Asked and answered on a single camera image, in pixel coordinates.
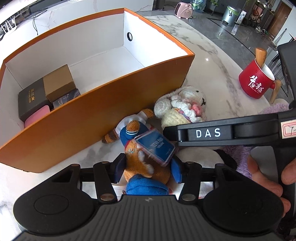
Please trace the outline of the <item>person right hand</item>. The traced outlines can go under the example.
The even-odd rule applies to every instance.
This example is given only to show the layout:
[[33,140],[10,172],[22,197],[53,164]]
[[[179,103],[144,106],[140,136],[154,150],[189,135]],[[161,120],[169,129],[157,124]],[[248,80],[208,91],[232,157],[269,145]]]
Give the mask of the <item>person right hand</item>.
[[[287,199],[281,197],[283,194],[282,186],[265,177],[260,171],[256,161],[250,155],[247,158],[247,165],[248,165],[248,170],[252,175],[252,180],[258,183],[259,185],[263,186],[264,188],[268,189],[269,191],[271,191],[281,199],[284,207],[283,216],[285,216],[286,213],[290,210],[291,204]],[[281,173],[281,180],[285,185],[291,185],[295,183],[296,181],[296,160],[295,159],[292,160],[284,168],[284,170]]]

